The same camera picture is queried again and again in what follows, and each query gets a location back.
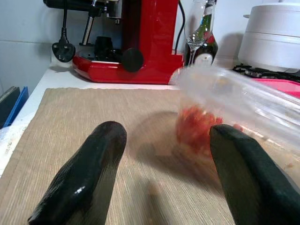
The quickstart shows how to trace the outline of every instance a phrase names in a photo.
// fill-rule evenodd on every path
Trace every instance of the kitchen counter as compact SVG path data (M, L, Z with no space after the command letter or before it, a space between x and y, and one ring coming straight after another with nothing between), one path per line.
M170 85L93 83L77 75L72 68L50 67L30 95L10 127L0 130L0 177L23 132L37 112L47 88L79 89L176 89Z

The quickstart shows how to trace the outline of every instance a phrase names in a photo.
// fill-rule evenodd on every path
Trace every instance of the stove burner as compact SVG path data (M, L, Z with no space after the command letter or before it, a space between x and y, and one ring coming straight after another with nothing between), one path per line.
M251 78L284 79L300 83L300 71L294 74L273 72L266 69L254 68L245 64L237 65L232 70Z

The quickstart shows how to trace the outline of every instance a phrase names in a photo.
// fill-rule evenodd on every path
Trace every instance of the power cord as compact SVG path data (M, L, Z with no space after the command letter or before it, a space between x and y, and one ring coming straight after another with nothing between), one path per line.
M186 24L186 15L185 15L185 13L184 13L184 10L183 10L183 7L182 7L182 4L181 4L181 1L180 1L180 0L179 0L179 2L178 2L178 5L179 5L179 8L180 8L180 11L181 11L181 14L182 14L182 26L181 26L181 28L180 28L180 31L179 31L179 33L178 33L177 40L176 40L175 54L177 54L177 49L178 49L179 39L180 39L181 33L182 33L182 31L183 31L184 25Z
M67 13L68 0L64 0L64 19L61 28L60 40L52 45L55 57L61 62L69 62L75 55L75 46L69 43L67 38Z

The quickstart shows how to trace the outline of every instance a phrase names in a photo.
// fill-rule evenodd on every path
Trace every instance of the white pot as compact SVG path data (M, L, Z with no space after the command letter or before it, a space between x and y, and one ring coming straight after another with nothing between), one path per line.
M239 61L278 72L300 69L300 3L252 8Z

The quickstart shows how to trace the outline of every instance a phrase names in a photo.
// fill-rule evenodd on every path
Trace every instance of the placemat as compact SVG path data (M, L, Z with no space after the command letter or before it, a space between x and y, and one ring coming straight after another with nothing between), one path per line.
M176 90L47 89L0 179L0 224L27 224L60 167L107 120L127 130L107 225L233 224L220 188L172 155L179 100Z

